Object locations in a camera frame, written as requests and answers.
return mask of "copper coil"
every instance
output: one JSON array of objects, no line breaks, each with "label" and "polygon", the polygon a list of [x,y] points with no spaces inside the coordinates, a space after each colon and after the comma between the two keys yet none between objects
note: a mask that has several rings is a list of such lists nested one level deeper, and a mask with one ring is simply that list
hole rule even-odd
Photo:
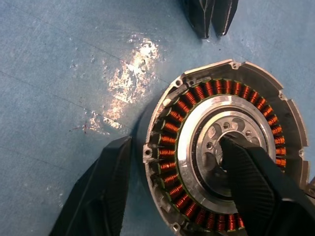
[{"label": "copper coil", "polygon": [[178,113],[178,112],[175,112],[175,111],[171,111],[170,112],[170,117],[172,117],[174,120],[178,121],[178,122],[183,122],[183,117]]},{"label": "copper coil", "polygon": [[275,144],[276,144],[276,145],[285,144],[284,136],[275,137]]},{"label": "copper coil", "polygon": [[216,87],[217,94],[222,93],[222,84],[220,80],[215,81],[215,87]]},{"label": "copper coil", "polygon": [[256,104],[256,107],[258,108],[258,110],[262,110],[263,107],[265,106],[266,103],[266,99],[264,99],[263,97],[259,99],[259,101]]},{"label": "copper coil", "polygon": [[175,150],[159,149],[158,153],[159,153],[159,156],[174,156],[175,155]]},{"label": "copper coil", "polygon": [[185,113],[188,113],[188,112],[189,112],[188,106],[187,106],[183,101],[179,100],[179,101],[177,102],[177,105],[179,106],[180,109],[183,110],[183,112],[185,112]]},{"label": "copper coil", "polygon": [[174,175],[165,177],[163,179],[164,184],[170,184],[170,183],[175,182],[175,180],[177,180],[177,176],[178,176],[178,174],[174,174]]},{"label": "copper coil", "polygon": [[212,88],[212,85],[211,85],[210,81],[205,83],[205,88],[206,88],[206,91],[207,91],[207,94],[208,94],[209,97],[214,95],[213,88]]},{"label": "copper coil", "polygon": [[208,230],[212,230],[215,226],[215,217],[216,215],[213,212],[209,213],[208,219],[207,219],[207,226],[206,228]]},{"label": "copper coil", "polygon": [[169,171],[173,170],[175,168],[176,164],[175,162],[168,162],[160,165],[160,168],[162,171]]},{"label": "copper coil", "polygon": [[171,198],[173,198],[174,196],[180,194],[183,190],[183,185],[178,185],[177,187],[173,188],[171,191],[169,191],[169,195],[171,196]]},{"label": "copper coil", "polygon": [[270,126],[274,125],[277,122],[278,122],[278,117],[276,115],[273,115],[272,117],[268,118],[268,124]]},{"label": "copper coil", "polygon": [[281,156],[286,155],[285,147],[277,147],[276,148],[276,155],[281,155]]},{"label": "copper coil", "polygon": [[237,213],[237,223],[238,223],[239,229],[244,228],[244,222],[239,213]]},{"label": "copper coil", "polygon": [[258,99],[258,96],[259,96],[258,92],[253,91],[250,97],[250,102],[252,104],[255,104],[256,100]]},{"label": "copper coil", "polygon": [[280,125],[277,125],[273,127],[271,131],[273,135],[280,134],[282,132],[282,127]]},{"label": "copper coil", "polygon": [[234,82],[233,93],[237,96],[240,95],[242,89],[242,84],[239,82]]},{"label": "copper coil", "polygon": [[174,132],[174,133],[177,133],[177,131],[178,131],[178,127],[172,123],[169,123],[169,122],[165,123],[164,129],[171,131],[171,132]]},{"label": "copper coil", "polygon": [[205,95],[203,94],[203,91],[202,91],[202,87],[196,86],[194,90],[200,101],[205,98]]},{"label": "copper coil", "polygon": [[197,204],[195,202],[192,202],[192,204],[186,209],[185,216],[187,216],[190,219],[194,215],[196,209]]},{"label": "copper coil", "polygon": [[188,195],[185,193],[175,204],[178,209],[184,208],[189,201]]},{"label": "copper coil", "polygon": [[233,231],[235,230],[235,217],[233,214],[228,215],[228,223],[227,223],[227,230]]},{"label": "copper coil", "polygon": [[162,144],[175,144],[176,143],[176,139],[166,136],[166,135],[162,135],[161,136],[161,141]]},{"label": "copper coil", "polygon": [[206,210],[201,209],[196,217],[195,223],[197,225],[202,225],[203,221],[205,220],[205,217],[206,217]]},{"label": "copper coil", "polygon": [[247,99],[248,95],[250,94],[251,88],[248,86],[244,86],[244,90],[243,90],[243,94],[242,94],[242,98]]},{"label": "copper coil", "polygon": [[272,113],[272,108],[271,106],[267,106],[263,111],[262,111],[264,117],[267,117],[270,115],[270,113]]},{"label": "copper coil", "polygon": [[276,164],[279,167],[285,167],[286,166],[286,160],[282,158],[276,158]]},{"label": "copper coil", "polygon": [[191,105],[195,105],[197,102],[196,102],[196,99],[194,98],[193,94],[190,92],[190,91],[187,91],[185,93],[185,97],[187,98],[188,102],[191,104]]},{"label": "copper coil", "polygon": [[223,231],[225,229],[225,218],[224,215],[219,215],[218,221],[217,221],[217,230]]},{"label": "copper coil", "polygon": [[225,93],[230,93],[232,92],[232,81],[230,80],[224,80],[224,90]]}]

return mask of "bolt hole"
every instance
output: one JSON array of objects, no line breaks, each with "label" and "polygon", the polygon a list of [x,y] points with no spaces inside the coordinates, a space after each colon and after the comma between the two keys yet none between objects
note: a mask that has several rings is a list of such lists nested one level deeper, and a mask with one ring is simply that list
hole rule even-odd
[{"label": "bolt hole", "polygon": [[211,142],[207,142],[207,149],[211,150],[213,148],[213,144]]},{"label": "bolt hole", "polygon": [[174,225],[173,225],[173,229],[174,229],[175,231],[178,231],[178,229],[179,229],[179,225],[174,224]]},{"label": "bolt hole", "polygon": [[250,130],[247,130],[247,131],[245,132],[245,134],[246,134],[246,136],[250,136],[250,135],[252,134],[252,132],[251,132]]},{"label": "bolt hole", "polygon": [[224,129],[228,129],[230,127],[230,124],[228,123],[228,122],[225,122],[224,124],[223,124],[223,128]]}]

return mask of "blue surface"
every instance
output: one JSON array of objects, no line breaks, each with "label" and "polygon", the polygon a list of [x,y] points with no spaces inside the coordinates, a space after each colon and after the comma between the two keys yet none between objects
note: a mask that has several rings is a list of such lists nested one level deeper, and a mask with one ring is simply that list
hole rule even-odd
[{"label": "blue surface", "polygon": [[[241,0],[228,35],[201,41],[177,0],[0,1],[0,235],[48,235],[102,148],[182,72],[224,59],[284,85],[312,161],[314,11],[312,0]],[[122,235],[149,234],[172,235],[133,165]]]}]

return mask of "copper winding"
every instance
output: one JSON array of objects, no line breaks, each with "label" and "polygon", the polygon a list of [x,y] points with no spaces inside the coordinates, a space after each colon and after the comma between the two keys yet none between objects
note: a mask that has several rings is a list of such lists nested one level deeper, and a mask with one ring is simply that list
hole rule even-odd
[{"label": "copper winding", "polygon": [[195,223],[197,225],[202,225],[203,221],[205,220],[205,217],[206,217],[206,210],[201,209],[196,217]]},{"label": "copper winding", "polygon": [[276,148],[276,155],[281,155],[281,156],[286,155],[285,147],[277,147]]},{"label": "copper winding", "polygon": [[277,122],[278,122],[278,117],[276,115],[273,115],[272,117],[268,118],[268,124],[270,126],[274,125]]},{"label": "copper winding", "polygon": [[207,226],[206,228],[208,230],[212,230],[215,226],[215,217],[216,215],[213,212],[209,213],[208,219],[207,219]]},{"label": "copper winding", "polygon": [[228,231],[235,230],[235,217],[233,214],[228,215],[227,230]]},{"label": "copper winding", "polygon": [[276,164],[279,167],[285,167],[286,166],[286,160],[282,158],[276,158]]},{"label": "copper winding", "polygon": [[272,108],[271,108],[271,106],[267,106],[267,107],[262,111],[262,114],[264,115],[264,117],[269,116],[270,113],[272,113]]},{"label": "copper winding", "polygon": [[177,179],[178,174],[174,174],[163,179],[164,184],[173,183]]},{"label": "copper winding", "polygon": [[244,228],[244,222],[239,213],[237,213],[237,223],[238,223],[239,229]]},{"label": "copper winding", "polygon": [[175,144],[176,143],[176,139],[166,136],[166,135],[162,135],[161,136],[161,141],[162,144]]},{"label": "copper winding", "polygon": [[159,149],[158,153],[160,156],[174,156],[175,151],[170,149]]},{"label": "copper winding", "polygon": [[222,93],[222,84],[220,80],[215,81],[215,87],[216,87],[217,94]]},{"label": "copper winding", "polygon": [[196,102],[196,99],[194,98],[193,94],[190,92],[190,91],[187,91],[185,93],[185,97],[187,98],[188,102],[191,104],[191,105],[195,105],[197,102]]},{"label": "copper winding", "polygon": [[224,91],[225,93],[230,93],[232,92],[232,81],[230,80],[224,80]]},{"label": "copper winding", "polygon": [[280,134],[282,132],[282,128],[280,125],[277,125],[277,126],[273,127],[271,129],[271,131],[272,131],[273,135]]},{"label": "copper winding", "polygon": [[234,82],[233,93],[237,96],[240,95],[242,89],[242,85],[239,82]]},{"label": "copper winding", "polygon": [[202,87],[196,86],[194,90],[200,101],[205,98],[205,95],[203,94],[203,91],[202,91]]},{"label": "copper winding", "polygon": [[169,195],[171,196],[171,198],[173,198],[174,196],[178,195],[179,193],[181,193],[183,190],[183,185],[178,185],[177,187],[173,188],[171,191],[169,191]]},{"label": "copper winding", "polygon": [[275,144],[276,144],[276,145],[285,144],[284,136],[275,137]]},{"label": "copper winding", "polygon": [[242,98],[247,99],[248,95],[250,94],[251,88],[248,86],[244,86],[244,90],[243,90],[243,94],[242,94]]},{"label": "copper winding", "polygon": [[185,193],[175,204],[175,206],[178,208],[178,209],[182,209],[183,207],[185,207],[187,205],[189,201],[189,197],[188,195]]},{"label": "copper winding", "polygon": [[174,133],[177,133],[177,131],[178,131],[178,127],[172,123],[169,123],[169,122],[165,123],[164,129],[171,131],[171,132],[174,132]]},{"label": "copper winding", "polygon": [[179,106],[180,109],[183,110],[183,112],[185,112],[185,113],[189,112],[188,106],[183,101],[178,100],[177,105]]},{"label": "copper winding", "polygon": [[178,121],[178,122],[183,122],[183,117],[180,115],[180,114],[178,114],[178,112],[175,112],[175,111],[171,111],[170,112],[170,117],[172,117],[174,120],[176,120],[176,121]]},{"label": "copper winding", "polygon": [[208,81],[208,82],[205,83],[205,89],[206,89],[207,94],[208,94],[209,97],[212,96],[212,95],[214,95],[214,93],[213,93],[213,88],[212,88],[212,85],[211,85],[211,82],[210,82],[210,81]]},{"label": "copper winding", "polygon": [[190,219],[194,215],[196,209],[197,204],[195,202],[192,202],[192,204],[185,211],[185,216],[187,216]]},{"label": "copper winding", "polygon": [[169,171],[174,169],[176,166],[175,162],[168,162],[160,165],[162,171]]},{"label": "copper winding", "polygon": [[260,99],[259,99],[259,101],[257,102],[257,104],[256,104],[256,107],[258,108],[258,110],[262,110],[263,109],[263,107],[265,106],[265,104],[266,104],[266,99],[264,99],[263,97],[261,97]]},{"label": "copper winding", "polygon": [[224,215],[219,215],[218,221],[217,221],[217,230],[223,231],[225,229],[225,218]]},{"label": "copper winding", "polygon": [[253,91],[250,97],[250,102],[252,104],[255,104],[256,100],[258,99],[258,96],[259,96],[258,92]]}]

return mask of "table surface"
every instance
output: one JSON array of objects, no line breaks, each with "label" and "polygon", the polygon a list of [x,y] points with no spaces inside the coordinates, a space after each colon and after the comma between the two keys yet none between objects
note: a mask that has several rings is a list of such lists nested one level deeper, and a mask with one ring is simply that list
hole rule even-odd
[{"label": "table surface", "polygon": [[[0,1],[0,235],[48,235],[77,178],[134,133],[152,99],[184,71],[224,59],[284,85],[313,161],[314,11],[312,0],[241,0],[227,36],[200,40],[179,0]],[[135,164],[122,229],[133,235],[172,235]]]}]

